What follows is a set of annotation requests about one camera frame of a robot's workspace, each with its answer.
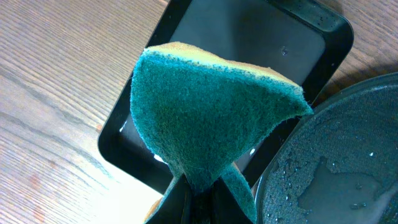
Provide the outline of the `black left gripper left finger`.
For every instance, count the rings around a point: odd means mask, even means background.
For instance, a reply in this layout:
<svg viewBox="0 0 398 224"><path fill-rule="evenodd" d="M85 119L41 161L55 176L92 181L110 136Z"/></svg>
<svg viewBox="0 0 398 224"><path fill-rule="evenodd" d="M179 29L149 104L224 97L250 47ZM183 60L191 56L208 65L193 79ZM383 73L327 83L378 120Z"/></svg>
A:
<svg viewBox="0 0 398 224"><path fill-rule="evenodd" d="M182 175L146 224L190 224L192 198L190 184Z"/></svg>

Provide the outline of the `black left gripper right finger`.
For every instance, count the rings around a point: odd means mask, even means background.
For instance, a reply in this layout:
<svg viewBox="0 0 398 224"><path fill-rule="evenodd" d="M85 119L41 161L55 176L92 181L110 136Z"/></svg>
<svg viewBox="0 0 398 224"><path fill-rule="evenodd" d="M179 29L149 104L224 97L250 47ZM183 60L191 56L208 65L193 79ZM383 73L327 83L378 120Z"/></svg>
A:
<svg viewBox="0 0 398 224"><path fill-rule="evenodd" d="M211 224L253 224L220 177L211 188Z"/></svg>

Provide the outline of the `green yellow sponge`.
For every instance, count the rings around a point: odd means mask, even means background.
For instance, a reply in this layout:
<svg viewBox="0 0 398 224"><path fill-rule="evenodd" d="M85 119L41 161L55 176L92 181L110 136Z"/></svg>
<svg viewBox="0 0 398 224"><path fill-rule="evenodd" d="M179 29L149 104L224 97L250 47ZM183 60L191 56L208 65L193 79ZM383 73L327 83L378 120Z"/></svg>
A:
<svg viewBox="0 0 398 224"><path fill-rule="evenodd" d="M302 87L276 71L170 42L144 49L130 111L146 147L195 197L193 223L209 223L207 196L222 179L250 222L257 211L235 161L283 121L312 114Z"/></svg>

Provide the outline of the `black round tray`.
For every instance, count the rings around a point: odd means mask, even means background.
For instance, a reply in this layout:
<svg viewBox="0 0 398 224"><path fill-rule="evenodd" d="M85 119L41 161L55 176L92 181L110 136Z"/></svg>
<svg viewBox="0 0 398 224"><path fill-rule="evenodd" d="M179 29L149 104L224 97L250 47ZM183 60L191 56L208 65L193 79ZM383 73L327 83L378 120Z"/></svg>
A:
<svg viewBox="0 0 398 224"><path fill-rule="evenodd" d="M397 74L332 96L260 178L259 223L397 222Z"/></svg>

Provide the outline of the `black rectangular tray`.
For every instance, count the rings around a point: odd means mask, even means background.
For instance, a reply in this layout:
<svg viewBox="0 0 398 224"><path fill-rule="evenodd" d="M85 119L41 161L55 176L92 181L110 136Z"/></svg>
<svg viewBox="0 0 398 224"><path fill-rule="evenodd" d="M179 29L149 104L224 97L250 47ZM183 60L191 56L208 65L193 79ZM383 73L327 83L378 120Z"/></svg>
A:
<svg viewBox="0 0 398 224"><path fill-rule="evenodd" d="M291 79L314 103L351 50L354 31L339 12L312 0L172 0L148 45L195 45L228 60L269 67ZM167 165L140 139L126 83L98 138L103 158L163 194Z"/></svg>

